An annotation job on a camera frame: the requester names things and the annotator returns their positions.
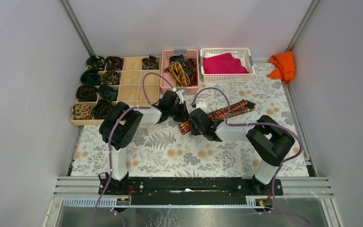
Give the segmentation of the red checkered patterned tie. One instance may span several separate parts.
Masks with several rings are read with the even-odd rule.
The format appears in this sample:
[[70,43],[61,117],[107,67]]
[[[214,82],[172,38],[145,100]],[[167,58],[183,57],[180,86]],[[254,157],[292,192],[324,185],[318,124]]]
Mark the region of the red checkered patterned tie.
[[[241,101],[231,105],[231,111],[230,111],[228,117],[231,118],[234,116],[252,112],[255,109],[255,106],[256,106],[255,103],[253,103],[249,100],[242,99]],[[212,111],[212,112],[208,113],[207,115],[212,121],[224,120],[225,117],[227,116],[227,110],[228,110],[228,107],[224,107],[224,108]],[[179,123],[178,128],[182,135],[190,132],[191,131],[190,120]]]

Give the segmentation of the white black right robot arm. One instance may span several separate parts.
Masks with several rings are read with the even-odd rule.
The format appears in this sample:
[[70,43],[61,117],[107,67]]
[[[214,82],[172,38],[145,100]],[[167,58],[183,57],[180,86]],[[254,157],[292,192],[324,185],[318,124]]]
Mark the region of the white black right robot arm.
[[191,130],[197,131],[209,141],[248,141],[261,157],[254,175],[252,188],[263,195],[271,188],[271,180],[276,175],[285,157],[297,141],[302,142],[290,129],[277,124],[270,116],[263,115],[256,122],[227,123],[226,120],[212,120],[198,108],[189,115]]

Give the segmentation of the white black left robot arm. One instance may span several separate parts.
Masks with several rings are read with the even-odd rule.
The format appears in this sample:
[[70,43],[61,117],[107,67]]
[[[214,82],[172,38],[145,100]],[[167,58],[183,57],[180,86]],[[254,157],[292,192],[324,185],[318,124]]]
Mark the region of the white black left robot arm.
[[126,167],[126,147],[131,143],[138,127],[142,124],[159,124],[173,117],[177,122],[188,119],[184,101],[184,90],[167,90],[154,105],[130,106],[118,102],[100,125],[99,133],[109,148],[109,170],[112,178],[110,189],[116,194],[123,194],[128,187],[124,177]]

